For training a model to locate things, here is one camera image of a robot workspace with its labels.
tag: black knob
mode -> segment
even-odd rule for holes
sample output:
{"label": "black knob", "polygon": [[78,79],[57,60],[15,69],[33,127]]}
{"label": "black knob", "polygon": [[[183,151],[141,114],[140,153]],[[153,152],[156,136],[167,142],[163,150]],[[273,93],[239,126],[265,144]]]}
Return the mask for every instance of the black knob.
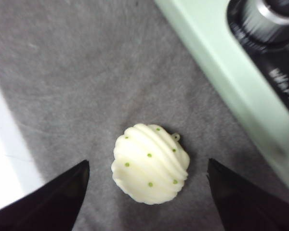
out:
{"label": "black knob", "polygon": [[289,40],[289,0],[247,0],[242,12],[245,31],[262,43]]}
{"label": "black knob", "polygon": [[266,0],[266,3],[271,7],[272,11],[289,17],[289,0]]}

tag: ridged shell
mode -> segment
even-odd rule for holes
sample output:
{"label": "ridged shell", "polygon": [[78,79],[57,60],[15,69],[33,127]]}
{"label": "ridged shell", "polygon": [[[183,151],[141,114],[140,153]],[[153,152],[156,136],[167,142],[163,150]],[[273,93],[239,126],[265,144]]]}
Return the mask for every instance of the ridged shell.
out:
{"label": "ridged shell", "polygon": [[184,186],[190,161],[177,140],[154,124],[126,129],[114,148],[113,180],[137,202],[172,200]]}

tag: white surface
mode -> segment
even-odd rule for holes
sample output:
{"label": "white surface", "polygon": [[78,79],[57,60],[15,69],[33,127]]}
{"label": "white surface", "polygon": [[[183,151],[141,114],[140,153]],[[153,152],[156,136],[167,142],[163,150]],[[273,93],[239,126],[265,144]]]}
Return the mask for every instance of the white surface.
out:
{"label": "white surface", "polygon": [[0,208],[43,184],[0,92]]}
{"label": "white surface", "polygon": [[189,156],[161,126],[136,124],[116,141],[111,166],[116,184],[137,202],[172,200],[187,179]]}

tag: mint green device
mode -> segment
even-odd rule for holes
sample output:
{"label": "mint green device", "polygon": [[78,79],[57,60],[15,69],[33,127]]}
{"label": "mint green device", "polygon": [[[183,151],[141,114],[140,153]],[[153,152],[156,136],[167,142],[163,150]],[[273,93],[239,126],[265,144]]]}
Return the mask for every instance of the mint green device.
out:
{"label": "mint green device", "polygon": [[[227,20],[230,1],[156,0],[156,4],[266,161],[289,187],[289,109],[232,33]],[[256,39],[263,38],[262,44],[269,34],[277,33],[276,27],[282,33],[273,34],[272,41],[288,35],[289,20],[284,19],[289,17],[267,12],[263,0],[244,2],[247,6],[243,13],[249,15],[243,25],[258,36]]]}

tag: white shell-shaped bead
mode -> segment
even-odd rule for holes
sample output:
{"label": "white shell-shaped bead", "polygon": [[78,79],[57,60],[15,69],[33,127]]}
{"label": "white shell-shaped bead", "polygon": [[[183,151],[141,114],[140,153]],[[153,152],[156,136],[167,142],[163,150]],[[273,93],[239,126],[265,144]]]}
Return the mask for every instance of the white shell-shaped bead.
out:
{"label": "white shell-shaped bead", "polygon": [[113,180],[137,202],[172,200],[184,186],[190,161],[179,138],[154,124],[126,129],[114,148]]}

